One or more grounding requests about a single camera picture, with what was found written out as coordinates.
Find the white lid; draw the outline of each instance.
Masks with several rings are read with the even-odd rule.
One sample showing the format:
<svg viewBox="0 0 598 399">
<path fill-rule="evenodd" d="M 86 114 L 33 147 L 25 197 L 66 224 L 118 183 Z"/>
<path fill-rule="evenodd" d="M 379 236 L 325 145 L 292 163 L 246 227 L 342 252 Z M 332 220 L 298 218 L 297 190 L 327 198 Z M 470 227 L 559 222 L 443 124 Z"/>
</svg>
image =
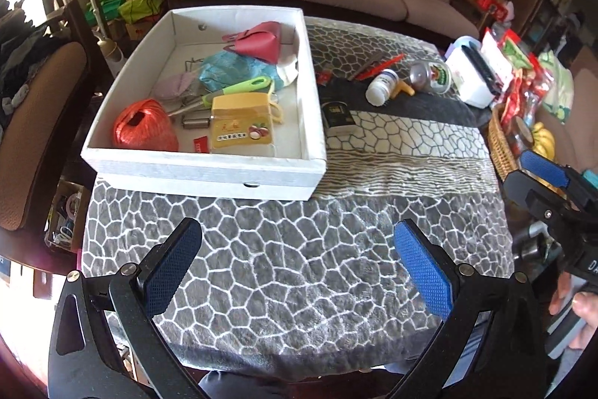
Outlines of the white lid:
<svg viewBox="0 0 598 399">
<path fill-rule="evenodd" d="M 389 93 L 386 87 L 377 83 L 371 83 L 366 91 L 366 100 L 374 107 L 381 107 L 388 99 Z"/>
</svg>

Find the table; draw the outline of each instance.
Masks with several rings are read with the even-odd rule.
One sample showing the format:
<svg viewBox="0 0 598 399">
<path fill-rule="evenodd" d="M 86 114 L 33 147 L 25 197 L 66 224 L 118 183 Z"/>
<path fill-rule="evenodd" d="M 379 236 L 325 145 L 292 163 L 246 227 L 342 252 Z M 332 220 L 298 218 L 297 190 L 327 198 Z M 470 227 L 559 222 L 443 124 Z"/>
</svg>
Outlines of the table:
<svg viewBox="0 0 598 399">
<path fill-rule="evenodd" d="M 373 49 L 407 54 L 395 67 L 403 78 L 412 60 L 439 57 L 431 44 L 395 33 L 306 22 L 314 63 L 331 63 L 339 76 Z M 394 250 L 393 225 L 403 218 L 455 261 L 494 276 L 513 272 L 494 169 L 455 93 L 402 93 L 374 112 L 363 84 L 336 82 L 359 130 L 327 139 L 328 170 L 307 202 L 156 195 L 98 177 L 86 276 L 138 263 L 183 217 L 201 222 L 198 257 L 154 318 L 184 365 L 300 380 L 419 355 L 439 320 Z M 122 338 L 115 316 L 109 324 Z"/>
<path fill-rule="evenodd" d="M 471 21 L 483 36 L 486 28 L 494 24 L 494 17 L 486 9 L 482 9 L 476 1 L 450 0 L 450 5 Z"/>
</svg>

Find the screw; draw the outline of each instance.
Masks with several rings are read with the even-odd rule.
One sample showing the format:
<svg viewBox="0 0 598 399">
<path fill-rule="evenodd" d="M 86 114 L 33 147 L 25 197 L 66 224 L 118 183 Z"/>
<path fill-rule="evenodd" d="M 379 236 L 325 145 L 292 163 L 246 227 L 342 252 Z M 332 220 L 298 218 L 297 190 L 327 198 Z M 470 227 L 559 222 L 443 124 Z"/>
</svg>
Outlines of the screw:
<svg viewBox="0 0 598 399">
<path fill-rule="evenodd" d="M 515 279 L 519 281 L 521 284 L 527 282 L 527 276 L 524 273 L 515 273 Z"/>
<path fill-rule="evenodd" d="M 79 271 L 71 271 L 68 273 L 67 275 L 67 281 L 68 282 L 75 282 L 77 279 L 79 279 Z"/>
<path fill-rule="evenodd" d="M 131 274 L 135 274 L 137 272 L 137 264 L 128 263 L 125 264 L 120 268 L 120 273 L 123 276 L 130 276 Z"/>
<path fill-rule="evenodd" d="M 469 264 L 459 264 L 457 268 L 459 273 L 463 276 L 470 277 L 474 275 L 475 269 Z"/>
</svg>

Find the blue gripper pad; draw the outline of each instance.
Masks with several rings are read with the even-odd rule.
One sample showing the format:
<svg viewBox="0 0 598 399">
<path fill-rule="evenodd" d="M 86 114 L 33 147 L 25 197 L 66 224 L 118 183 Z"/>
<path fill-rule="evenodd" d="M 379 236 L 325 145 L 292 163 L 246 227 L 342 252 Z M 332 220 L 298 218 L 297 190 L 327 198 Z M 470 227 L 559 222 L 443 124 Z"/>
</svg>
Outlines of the blue gripper pad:
<svg viewBox="0 0 598 399">
<path fill-rule="evenodd" d="M 148 316 L 166 311 L 200 247 L 201 225 L 193 218 L 184 218 L 170 237 L 141 261 L 139 282 Z"/>
<path fill-rule="evenodd" d="M 539 176 L 553 187 L 567 188 L 569 186 L 569 178 L 565 175 L 562 167 L 533 151 L 524 151 L 521 154 L 520 162 L 523 169 Z"/>
<path fill-rule="evenodd" d="M 437 248 L 444 256 L 432 248 Z M 395 249 L 428 311 L 446 321 L 453 309 L 453 284 L 442 269 L 453 272 L 454 264 L 449 255 L 443 248 L 431 244 L 412 220 L 403 220 L 395 226 Z"/>
</svg>

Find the wicker basket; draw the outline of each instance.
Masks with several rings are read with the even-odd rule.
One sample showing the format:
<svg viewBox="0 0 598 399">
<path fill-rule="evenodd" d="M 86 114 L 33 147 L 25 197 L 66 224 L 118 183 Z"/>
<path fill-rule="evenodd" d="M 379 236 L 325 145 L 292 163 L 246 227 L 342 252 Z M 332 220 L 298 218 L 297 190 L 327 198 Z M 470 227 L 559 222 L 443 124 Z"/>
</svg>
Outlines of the wicker basket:
<svg viewBox="0 0 598 399">
<path fill-rule="evenodd" d="M 492 119 L 488 125 L 488 145 L 490 146 L 490 159 L 498 172 L 501 180 L 505 180 L 506 175 L 519 169 L 515 156 L 509 148 L 505 133 L 500 126 L 500 116 L 505 108 L 503 104 L 497 105 L 492 109 Z"/>
</svg>

